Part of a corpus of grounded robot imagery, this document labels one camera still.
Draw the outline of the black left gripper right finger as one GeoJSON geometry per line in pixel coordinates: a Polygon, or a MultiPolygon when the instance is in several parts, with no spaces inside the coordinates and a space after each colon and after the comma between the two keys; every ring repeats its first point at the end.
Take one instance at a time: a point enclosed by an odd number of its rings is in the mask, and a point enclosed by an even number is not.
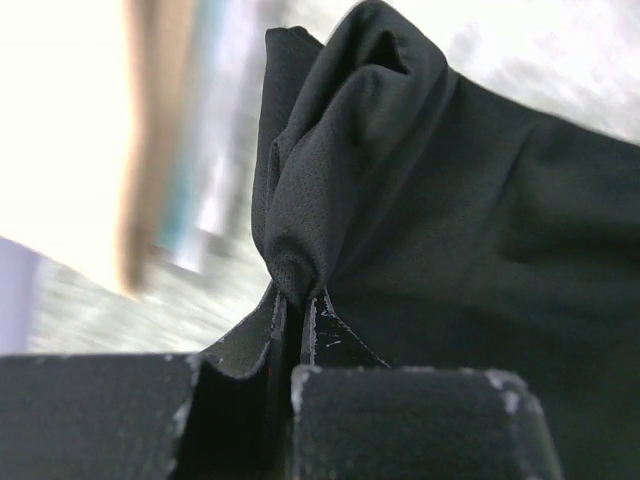
{"type": "Polygon", "coordinates": [[[558,479],[542,407],[500,370],[392,369],[327,296],[291,377],[293,479],[558,479]]]}

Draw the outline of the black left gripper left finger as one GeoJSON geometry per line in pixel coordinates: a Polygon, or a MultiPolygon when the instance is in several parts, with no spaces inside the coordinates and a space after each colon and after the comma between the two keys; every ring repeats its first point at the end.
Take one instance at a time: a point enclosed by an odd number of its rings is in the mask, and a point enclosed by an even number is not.
{"type": "Polygon", "coordinates": [[[197,354],[1,360],[5,479],[218,479],[278,450],[287,304],[257,309],[197,354]]]}

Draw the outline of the black t shirt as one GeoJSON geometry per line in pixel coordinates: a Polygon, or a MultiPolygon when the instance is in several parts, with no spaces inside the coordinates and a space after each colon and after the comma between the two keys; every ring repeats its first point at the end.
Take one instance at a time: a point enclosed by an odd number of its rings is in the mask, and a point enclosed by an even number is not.
{"type": "Polygon", "coordinates": [[[565,476],[639,475],[639,149],[500,97],[381,1],[266,34],[251,212],[274,284],[390,365],[494,367],[565,476]]]}

